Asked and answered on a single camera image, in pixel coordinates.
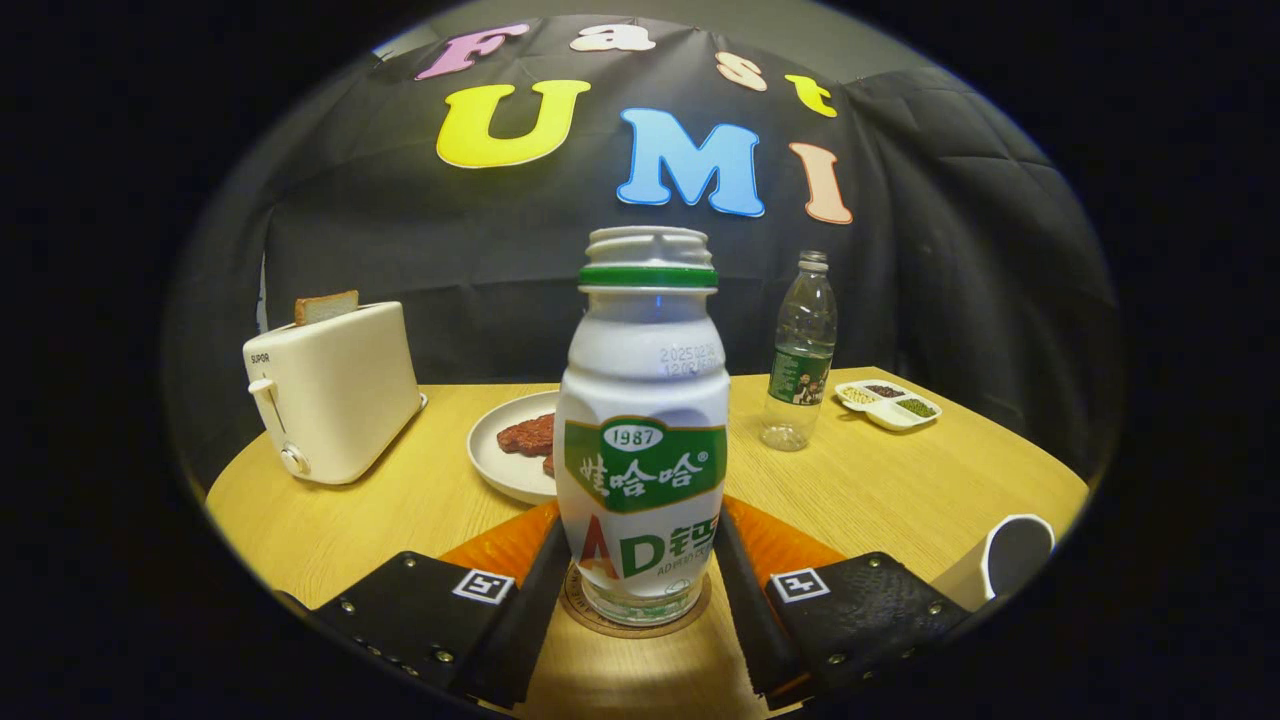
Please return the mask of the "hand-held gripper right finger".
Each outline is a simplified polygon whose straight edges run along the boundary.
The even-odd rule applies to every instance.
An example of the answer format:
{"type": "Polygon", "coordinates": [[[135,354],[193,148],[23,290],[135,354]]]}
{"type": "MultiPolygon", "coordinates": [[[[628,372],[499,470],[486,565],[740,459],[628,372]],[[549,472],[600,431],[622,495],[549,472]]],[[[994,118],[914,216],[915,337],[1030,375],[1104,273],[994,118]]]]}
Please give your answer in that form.
{"type": "Polygon", "coordinates": [[[751,688],[771,708],[881,682],[970,618],[888,553],[844,556],[739,498],[724,497],[714,547],[751,688]]]}

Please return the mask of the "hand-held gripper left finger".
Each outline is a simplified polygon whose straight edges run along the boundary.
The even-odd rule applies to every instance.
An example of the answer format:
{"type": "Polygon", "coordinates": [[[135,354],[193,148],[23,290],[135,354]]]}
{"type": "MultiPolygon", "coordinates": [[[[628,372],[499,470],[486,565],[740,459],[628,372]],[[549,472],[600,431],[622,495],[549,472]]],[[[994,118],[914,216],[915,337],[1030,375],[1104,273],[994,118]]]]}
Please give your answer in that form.
{"type": "Polygon", "coordinates": [[[440,557],[398,552],[310,618],[412,682],[512,708],[568,565],[559,507],[543,503],[440,557]]]}

